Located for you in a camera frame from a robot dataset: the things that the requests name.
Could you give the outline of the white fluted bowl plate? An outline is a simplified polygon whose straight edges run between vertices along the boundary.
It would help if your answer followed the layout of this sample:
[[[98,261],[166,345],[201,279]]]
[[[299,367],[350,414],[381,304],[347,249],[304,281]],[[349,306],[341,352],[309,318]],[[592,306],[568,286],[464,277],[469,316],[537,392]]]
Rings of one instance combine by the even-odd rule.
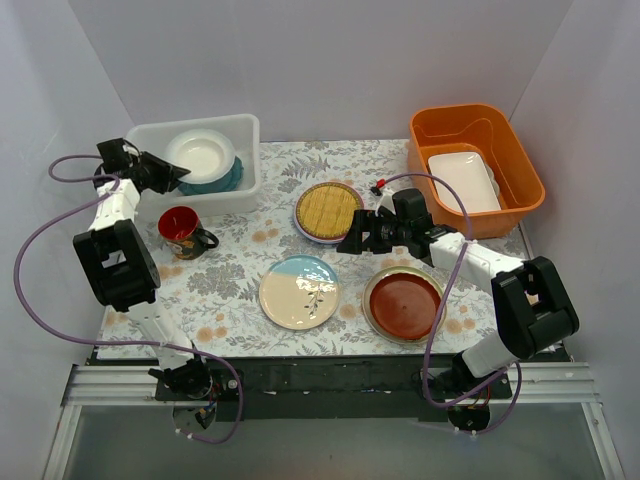
[[[189,170],[180,181],[187,184],[207,184],[220,180],[232,168],[236,150],[221,133],[209,129],[194,129],[177,135],[166,147],[165,160]]]

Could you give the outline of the cream and blue plate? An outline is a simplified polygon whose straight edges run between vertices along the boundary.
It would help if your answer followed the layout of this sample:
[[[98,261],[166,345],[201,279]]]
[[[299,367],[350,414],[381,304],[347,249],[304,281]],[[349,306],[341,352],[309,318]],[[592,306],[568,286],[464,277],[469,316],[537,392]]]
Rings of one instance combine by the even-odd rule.
[[[259,286],[263,312],[276,325],[294,331],[316,328],[337,310],[338,276],[325,261],[293,255],[271,265]]]

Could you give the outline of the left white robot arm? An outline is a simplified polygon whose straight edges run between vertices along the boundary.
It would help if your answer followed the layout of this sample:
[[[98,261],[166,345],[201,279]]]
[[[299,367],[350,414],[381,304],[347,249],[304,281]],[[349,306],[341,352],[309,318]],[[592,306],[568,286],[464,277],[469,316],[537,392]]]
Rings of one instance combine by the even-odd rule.
[[[134,224],[143,191],[171,192],[190,171],[124,138],[103,141],[97,149],[102,163],[94,187],[104,200],[89,229],[73,238],[76,254],[99,303],[125,314],[153,349],[159,367],[149,374],[176,394],[203,399],[212,393],[213,377],[157,300],[160,274]]]

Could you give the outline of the teal scalloped ceramic plate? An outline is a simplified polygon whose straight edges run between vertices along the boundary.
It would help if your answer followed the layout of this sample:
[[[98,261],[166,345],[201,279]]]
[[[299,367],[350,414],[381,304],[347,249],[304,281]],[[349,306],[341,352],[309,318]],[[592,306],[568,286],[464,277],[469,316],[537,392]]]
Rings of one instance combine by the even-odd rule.
[[[219,161],[215,160],[213,164],[210,164],[209,161],[201,159],[194,163],[193,166],[196,170],[196,178],[202,180],[204,177],[209,178],[211,173],[217,171]],[[178,185],[178,191],[186,196],[230,192],[240,185],[243,175],[243,163],[238,156],[235,156],[230,169],[217,180],[208,183],[186,183],[186,178],[182,177]]]

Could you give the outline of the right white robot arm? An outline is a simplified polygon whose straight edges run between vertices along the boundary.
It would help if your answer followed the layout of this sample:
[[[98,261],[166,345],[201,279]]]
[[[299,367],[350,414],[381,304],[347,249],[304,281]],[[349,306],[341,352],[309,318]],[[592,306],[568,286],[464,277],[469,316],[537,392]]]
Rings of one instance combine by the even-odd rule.
[[[392,195],[393,206],[357,210],[337,250],[342,254],[386,254],[396,246],[424,263],[451,271],[493,300],[497,330],[456,354],[430,387],[475,397],[498,371],[575,334],[577,313],[553,262],[500,254],[456,229],[437,225],[415,188]]]

